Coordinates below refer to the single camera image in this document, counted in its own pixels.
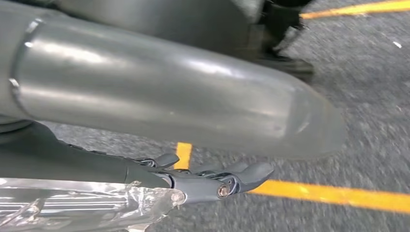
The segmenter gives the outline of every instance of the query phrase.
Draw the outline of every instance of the asphalt ground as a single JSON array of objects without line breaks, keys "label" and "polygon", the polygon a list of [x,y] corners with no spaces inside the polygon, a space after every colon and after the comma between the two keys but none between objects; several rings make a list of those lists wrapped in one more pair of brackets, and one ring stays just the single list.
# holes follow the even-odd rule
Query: asphalt ground
[{"label": "asphalt ground", "polygon": [[[318,0],[308,11],[370,2]],[[348,139],[332,157],[271,159],[272,179],[410,194],[410,13],[307,20],[289,49],[316,66],[312,86],[343,111]],[[175,143],[47,123],[57,137],[86,149],[156,157]],[[194,147],[190,166],[266,160]],[[287,198],[240,194],[175,209],[156,232],[408,232],[410,215]]]}]

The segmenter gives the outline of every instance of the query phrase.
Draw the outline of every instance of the person's leg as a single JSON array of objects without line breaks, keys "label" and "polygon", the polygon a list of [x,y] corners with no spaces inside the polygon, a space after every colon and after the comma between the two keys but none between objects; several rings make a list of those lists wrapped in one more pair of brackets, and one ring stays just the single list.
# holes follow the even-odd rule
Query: person's leg
[{"label": "person's leg", "polygon": [[[292,74],[303,81],[308,82],[312,79],[313,66],[310,63],[281,54],[303,29],[299,15],[310,2],[312,0],[265,1],[259,21],[259,24],[265,27],[263,56],[258,63]],[[291,30],[296,34],[289,36]]]}]

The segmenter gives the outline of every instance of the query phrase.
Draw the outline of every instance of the metal bolt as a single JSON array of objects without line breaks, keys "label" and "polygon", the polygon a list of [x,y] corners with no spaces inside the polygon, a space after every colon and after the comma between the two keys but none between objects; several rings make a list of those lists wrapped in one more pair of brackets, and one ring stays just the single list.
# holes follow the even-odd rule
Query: metal bolt
[{"label": "metal bolt", "polygon": [[186,197],[183,192],[178,191],[171,195],[171,200],[177,205],[183,204],[185,202],[185,199]]},{"label": "metal bolt", "polygon": [[131,182],[130,184],[128,184],[129,187],[137,187],[141,184],[141,182],[139,182],[138,180],[135,180],[133,182]]},{"label": "metal bolt", "polygon": [[218,188],[218,197],[227,197],[229,194],[229,188],[226,185],[221,185]]}]

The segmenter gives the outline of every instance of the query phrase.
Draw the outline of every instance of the yellow painted line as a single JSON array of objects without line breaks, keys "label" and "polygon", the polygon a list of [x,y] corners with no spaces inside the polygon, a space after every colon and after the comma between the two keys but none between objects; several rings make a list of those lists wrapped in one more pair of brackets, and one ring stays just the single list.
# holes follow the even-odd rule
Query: yellow painted line
[{"label": "yellow painted line", "polygon": [[178,143],[176,145],[176,155],[179,157],[178,163],[174,165],[175,169],[188,169],[190,167],[192,144]]},{"label": "yellow painted line", "polygon": [[401,12],[410,10],[410,0],[390,0],[368,4],[354,5],[320,12],[301,14],[304,19],[331,17],[341,15],[360,15],[370,13]]},{"label": "yellow painted line", "polygon": [[[191,144],[178,143],[176,154],[180,161],[175,169],[189,168],[191,150]],[[268,180],[250,193],[410,214],[410,194],[403,193],[276,180]]]}]

